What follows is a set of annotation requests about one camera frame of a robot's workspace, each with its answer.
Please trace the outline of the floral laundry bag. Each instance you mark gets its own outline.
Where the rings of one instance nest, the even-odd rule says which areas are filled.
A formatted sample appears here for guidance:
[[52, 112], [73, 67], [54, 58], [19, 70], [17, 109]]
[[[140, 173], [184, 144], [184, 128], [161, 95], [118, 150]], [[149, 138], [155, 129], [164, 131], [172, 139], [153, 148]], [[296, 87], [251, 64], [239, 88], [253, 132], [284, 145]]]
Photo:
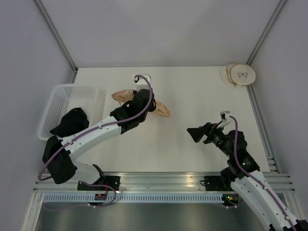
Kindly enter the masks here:
[[[111, 97], [115, 101], [117, 101], [120, 105], [123, 105], [127, 101], [133, 99], [134, 93], [136, 93], [135, 90], [121, 90], [112, 93]], [[162, 117], [170, 117], [170, 111], [168, 110], [168, 108], [159, 101], [155, 102], [156, 102], [156, 109], [153, 111], [153, 113]]]

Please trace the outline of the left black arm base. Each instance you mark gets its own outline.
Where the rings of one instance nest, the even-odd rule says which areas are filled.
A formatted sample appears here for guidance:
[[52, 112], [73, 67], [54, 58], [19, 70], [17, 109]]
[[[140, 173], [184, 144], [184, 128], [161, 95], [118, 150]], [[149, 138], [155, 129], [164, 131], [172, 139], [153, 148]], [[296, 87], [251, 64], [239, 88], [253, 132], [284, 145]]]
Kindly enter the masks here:
[[111, 191], [110, 188], [115, 191], [119, 190], [120, 176], [105, 176], [104, 179], [99, 179], [93, 184], [85, 184], [81, 181], [78, 182], [78, 191]]

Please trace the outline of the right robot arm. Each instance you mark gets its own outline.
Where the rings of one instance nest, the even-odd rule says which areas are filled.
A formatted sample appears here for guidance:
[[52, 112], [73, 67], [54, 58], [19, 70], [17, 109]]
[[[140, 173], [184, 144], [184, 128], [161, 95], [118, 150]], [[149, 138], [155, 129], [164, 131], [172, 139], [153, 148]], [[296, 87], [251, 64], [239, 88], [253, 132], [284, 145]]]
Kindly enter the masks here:
[[254, 212], [266, 231], [306, 231], [308, 222], [297, 218], [270, 187], [259, 165], [247, 151], [244, 133], [237, 128], [228, 134], [220, 123], [210, 122], [188, 128], [195, 143], [214, 144], [227, 157], [227, 168], [220, 173], [220, 185], [233, 190]]

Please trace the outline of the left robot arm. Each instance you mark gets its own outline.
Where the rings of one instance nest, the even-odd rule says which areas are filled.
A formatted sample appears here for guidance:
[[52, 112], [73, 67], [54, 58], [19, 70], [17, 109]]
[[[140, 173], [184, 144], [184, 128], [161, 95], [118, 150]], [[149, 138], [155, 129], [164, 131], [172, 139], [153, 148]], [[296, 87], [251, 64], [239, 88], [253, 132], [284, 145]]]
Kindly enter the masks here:
[[56, 184], [69, 180], [83, 181], [94, 190], [101, 190], [105, 185], [103, 171], [96, 164], [80, 163], [77, 159], [101, 142], [137, 127], [155, 108], [153, 91], [142, 89], [134, 94], [132, 100], [92, 127], [64, 138], [50, 137], [42, 157], [50, 178]]

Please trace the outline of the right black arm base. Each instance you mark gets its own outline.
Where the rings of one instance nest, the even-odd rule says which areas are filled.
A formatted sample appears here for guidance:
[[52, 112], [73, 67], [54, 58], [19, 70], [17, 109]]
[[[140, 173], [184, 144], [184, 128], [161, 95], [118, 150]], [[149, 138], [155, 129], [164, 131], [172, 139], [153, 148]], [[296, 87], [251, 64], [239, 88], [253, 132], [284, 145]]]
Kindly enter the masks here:
[[206, 192], [228, 192], [232, 190], [223, 184], [220, 176], [204, 176], [199, 183], [205, 187]]

